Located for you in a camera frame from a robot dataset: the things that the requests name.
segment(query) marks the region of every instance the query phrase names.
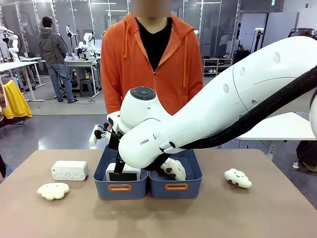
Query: desk leg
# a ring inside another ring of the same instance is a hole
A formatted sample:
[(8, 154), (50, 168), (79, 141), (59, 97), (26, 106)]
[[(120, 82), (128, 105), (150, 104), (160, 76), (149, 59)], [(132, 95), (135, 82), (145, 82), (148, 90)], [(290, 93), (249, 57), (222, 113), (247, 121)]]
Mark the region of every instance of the desk leg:
[(26, 79), (26, 81), (28, 83), (29, 90), (30, 90), (30, 93), (31, 93), (31, 98), (32, 98), (31, 100), (26, 100), (26, 101), (27, 102), (44, 102), (44, 100), (35, 99), (34, 92), (33, 92), (33, 89), (32, 89), (32, 85), (31, 85), (31, 82), (30, 82), (30, 78), (29, 78), (29, 75), (28, 75), (28, 72), (27, 72), (27, 69), (26, 69), (25, 66), (23, 67), (23, 75), (24, 75), (24, 78)]
[(34, 78), (34, 75), (33, 75), (33, 71), (30, 69), (30, 66), (26, 66), (26, 69), (27, 71), (29, 72), (30, 76), (31, 76), (31, 81), (32, 83), (34, 83), (34, 87), (36, 86), (36, 81), (35, 81), (35, 78)]
[(24, 85), (23, 85), (23, 82), (22, 82), (22, 77), (21, 77), (21, 74), (20, 74), (20, 69), (17, 68), (15, 70), (15, 73), (18, 75), (18, 79), (19, 79), (19, 85), (20, 85), (20, 88), (22, 90), (22, 94), (25, 94), (25, 88), (24, 88)]
[(37, 68), (37, 66), (36, 66), (36, 63), (34, 63), (34, 67), (35, 67), (35, 71), (36, 71), (36, 76), (37, 76), (37, 78), (38, 78), (38, 80), (39, 80), (39, 85), (36, 86), (36, 88), (39, 88), (39, 87), (42, 87), (42, 86), (46, 85), (46, 83), (42, 83), (42, 82), (41, 82), (40, 75), (39, 75), (39, 72), (38, 72), (38, 68)]
[(91, 98), (95, 98), (100, 92), (96, 90), (96, 82), (95, 82), (95, 74), (94, 74), (94, 67), (91, 65), (91, 75), (93, 76), (93, 85), (94, 85), (94, 95)]
[(275, 140), (269, 141), (266, 156), (268, 156), (271, 161), (273, 160), (273, 157), (275, 154), (275, 148), (276, 148), (276, 141)]

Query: man in gray hoodie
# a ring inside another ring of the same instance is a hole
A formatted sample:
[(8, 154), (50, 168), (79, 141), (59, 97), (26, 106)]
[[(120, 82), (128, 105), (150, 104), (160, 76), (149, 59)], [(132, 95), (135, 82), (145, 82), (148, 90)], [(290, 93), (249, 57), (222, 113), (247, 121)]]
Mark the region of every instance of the man in gray hoodie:
[(65, 64), (66, 47), (61, 36), (53, 32), (53, 22), (48, 16), (43, 17), (43, 28), (40, 33), (40, 49), (44, 55), (46, 66), (57, 96), (57, 100), (63, 102), (63, 96), (59, 89), (58, 76), (63, 80), (68, 103), (78, 102), (72, 94), (71, 79)]

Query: yellow jacket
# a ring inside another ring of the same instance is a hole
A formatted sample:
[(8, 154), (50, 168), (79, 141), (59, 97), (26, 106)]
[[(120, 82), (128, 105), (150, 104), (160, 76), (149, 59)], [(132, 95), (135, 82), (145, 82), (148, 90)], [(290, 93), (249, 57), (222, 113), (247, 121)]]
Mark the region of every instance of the yellow jacket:
[(10, 80), (3, 87), (9, 104), (8, 109), (2, 109), (3, 115), (7, 119), (21, 118), (25, 116), (31, 118), (31, 109), (13, 80)]

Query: blue plastic bin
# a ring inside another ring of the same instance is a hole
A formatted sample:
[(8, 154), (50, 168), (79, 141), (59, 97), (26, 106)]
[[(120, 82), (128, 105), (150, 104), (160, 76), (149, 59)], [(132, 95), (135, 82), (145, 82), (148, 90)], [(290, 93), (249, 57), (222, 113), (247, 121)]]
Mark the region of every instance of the blue plastic bin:
[(101, 199), (141, 199), (146, 196), (148, 172), (141, 170), (139, 181), (106, 181), (106, 169), (115, 163), (116, 150), (106, 146), (94, 174), (98, 195)]
[(170, 175), (149, 172), (152, 198), (196, 198), (202, 181), (202, 170), (193, 150), (185, 150), (170, 156), (179, 160), (186, 171), (186, 181), (171, 180)]

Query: beige table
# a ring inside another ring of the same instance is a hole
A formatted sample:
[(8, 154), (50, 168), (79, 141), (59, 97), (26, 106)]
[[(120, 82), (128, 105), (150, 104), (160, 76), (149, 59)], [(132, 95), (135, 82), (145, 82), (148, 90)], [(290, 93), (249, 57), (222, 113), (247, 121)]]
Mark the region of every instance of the beige table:
[[(93, 173), (102, 151), (44, 150), (32, 154), (0, 185), (1, 238), (300, 238), (317, 234), (317, 212), (259, 150), (200, 150), (197, 199), (100, 200)], [(56, 160), (86, 160), (86, 181), (68, 182), (62, 200), (37, 193), (53, 182)], [(223, 178), (244, 171), (254, 186), (237, 189)]]

